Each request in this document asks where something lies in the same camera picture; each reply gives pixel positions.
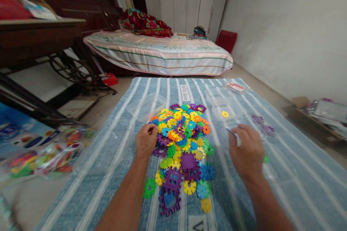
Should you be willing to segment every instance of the small red box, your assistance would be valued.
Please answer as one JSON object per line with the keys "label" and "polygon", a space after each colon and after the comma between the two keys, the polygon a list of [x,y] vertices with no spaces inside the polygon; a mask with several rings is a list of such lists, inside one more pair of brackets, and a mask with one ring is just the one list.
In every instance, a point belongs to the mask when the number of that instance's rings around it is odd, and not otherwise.
{"label": "small red box", "polygon": [[109,87],[118,84],[118,80],[113,73],[106,73],[102,81]]}
{"label": "small red box", "polygon": [[222,30],[219,33],[216,44],[219,47],[222,47],[223,49],[225,49],[227,52],[231,53],[235,45],[236,38],[237,38],[236,32],[229,32],[229,31]]}

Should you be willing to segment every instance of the striped bed sheet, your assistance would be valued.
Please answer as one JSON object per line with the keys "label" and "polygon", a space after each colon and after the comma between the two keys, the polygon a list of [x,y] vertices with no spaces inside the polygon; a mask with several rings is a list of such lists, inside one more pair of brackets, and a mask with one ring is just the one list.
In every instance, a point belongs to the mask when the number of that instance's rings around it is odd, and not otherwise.
{"label": "striped bed sheet", "polygon": [[[135,134],[142,126],[126,108],[152,93],[166,98],[166,108],[174,103],[196,103],[207,107],[205,114],[211,128],[208,137],[215,148],[214,155],[208,156],[207,161],[216,172],[215,179],[210,181],[211,212],[204,214],[200,199],[195,194],[187,196],[181,190],[181,210],[170,217],[160,216],[157,187],[154,196],[143,201],[139,230],[202,230],[202,226],[203,230],[256,229],[251,199],[224,148],[228,142],[225,127],[206,100],[207,95],[214,93],[211,89],[221,87],[227,81],[229,79],[135,78],[90,145],[84,162],[88,172],[96,166],[106,167],[119,160],[131,129]],[[245,84],[241,79],[236,81]],[[190,100],[183,101],[181,85],[187,86]],[[225,97],[232,95],[229,91],[222,94]],[[242,110],[256,111],[266,116],[275,129],[288,131],[288,134],[271,140],[286,160],[275,151],[266,153],[275,169],[287,171],[288,161],[296,170],[297,177],[292,181],[272,187],[295,227],[298,230],[345,230],[347,172],[253,90],[238,95],[230,109],[235,114]],[[141,102],[135,115],[140,110]],[[72,175],[37,230],[93,230],[132,163],[135,154],[133,138],[115,170]],[[151,156],[148,178],[154,178],[160,161]]]}
{"label": "striped bed sheet", "polygon": [[177,35],[156,38],[118,30],[97,32],[83,41],[109,62],[137,72],[216,76],[233,64],[231,55],[216,44]]}

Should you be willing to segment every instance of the red object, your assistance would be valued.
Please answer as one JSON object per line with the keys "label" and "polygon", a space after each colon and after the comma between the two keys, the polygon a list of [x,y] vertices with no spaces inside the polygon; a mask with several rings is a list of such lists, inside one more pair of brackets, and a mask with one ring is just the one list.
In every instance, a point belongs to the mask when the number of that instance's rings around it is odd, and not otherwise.
{"label": "red object", "polygon": [[105,74],[106,79],[103,79],[102,81],[107,85],[107,86],[113,86],[118,84],[118,80],[116,76],[113,73],[106,73]]}
{"label": "red object", "polygon": [[137,9],[127,9],[121,17],[125,28],[130,29],[133,34],[154,37],[171,37],[174,35],[171,27],[162,20],[143,13]]}
{"label": "red object", "polygon": [[18,0],[0,0],[0,20],[30,19],[31,13]]}
{"label": "red object", "polygon": [[231,53],[235,45],[236,38],[237,38],[236,32],[229,32],[229,31],[222,30],[219,33],[216,44],[219,47],[222,47],[223,49],[225,49],[227,52]]}

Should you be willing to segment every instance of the red floral blanket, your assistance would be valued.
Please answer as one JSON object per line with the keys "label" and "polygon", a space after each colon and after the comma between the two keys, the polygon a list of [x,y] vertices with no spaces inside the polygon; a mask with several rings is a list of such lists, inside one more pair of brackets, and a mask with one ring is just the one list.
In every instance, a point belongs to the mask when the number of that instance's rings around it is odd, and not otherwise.
{"label": "red floral blanket", "polygon": [[174,35],[172,29],[166,23],[137,9],[127,9],[123,13],[121,21],[123,26],[130,29],[133,34],[161,38]]}

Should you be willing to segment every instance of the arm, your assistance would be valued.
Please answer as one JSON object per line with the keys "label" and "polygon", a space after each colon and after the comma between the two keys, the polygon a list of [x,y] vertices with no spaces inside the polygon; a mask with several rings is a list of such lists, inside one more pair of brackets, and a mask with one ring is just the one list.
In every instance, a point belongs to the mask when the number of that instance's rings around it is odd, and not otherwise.
{"label": "arm", "polygon": [[149,158],[157,142],[156,125],[144,125],[135,137],[136,156],[95,230],[137,230]]}
{"label": "arm", "polygon": [[273,194],[262,172],[264,148],[259,133],[247,125],[232,129],[238,134],[241,145],[237,146],[235,134],[229,132],[230,157],[252,199],[260,230],[294,230]]}

